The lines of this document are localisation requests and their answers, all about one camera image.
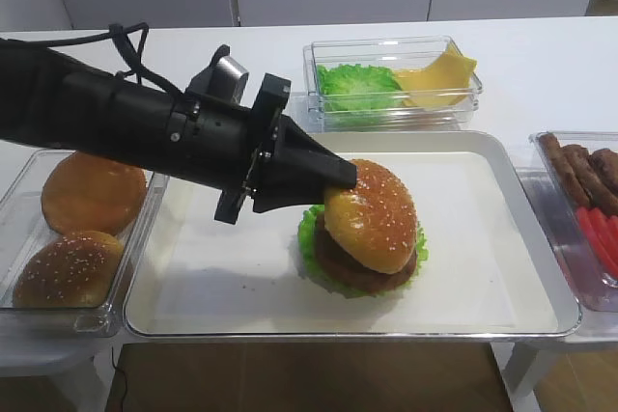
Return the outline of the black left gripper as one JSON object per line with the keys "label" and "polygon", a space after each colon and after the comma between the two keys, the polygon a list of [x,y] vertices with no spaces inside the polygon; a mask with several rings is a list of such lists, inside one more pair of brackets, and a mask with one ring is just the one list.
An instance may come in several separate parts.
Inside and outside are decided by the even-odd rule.
{"label": "black left gripper", "polygon": [[230,55],[219,46],[196,74],[167,125],[167,174],[221,191],[214,219],[234,225],[246,197],[253,211],[321,204],[326,189],[352,189],[357,168],[282,115],[291,81],[265,74],[252,106],[210,94],[211,67]]}

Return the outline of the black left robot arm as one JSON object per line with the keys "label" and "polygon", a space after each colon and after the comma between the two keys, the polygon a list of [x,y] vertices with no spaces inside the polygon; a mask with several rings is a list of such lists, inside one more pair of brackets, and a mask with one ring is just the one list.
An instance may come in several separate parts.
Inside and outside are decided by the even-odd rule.
{"label": "black left robot arm", "polygon": [[1,137],[83,151],[218,189],[214,217],[233,224],[246,199],[257,213],[318,204],[355,186],[357,169],[285,114],[287,79],[266,74],[254,103],[247,70],[227,45],[185,89],[144,66],[142,43],[113,24],[126,69],[109,73],[63,53],[66,42],[1,42]]}

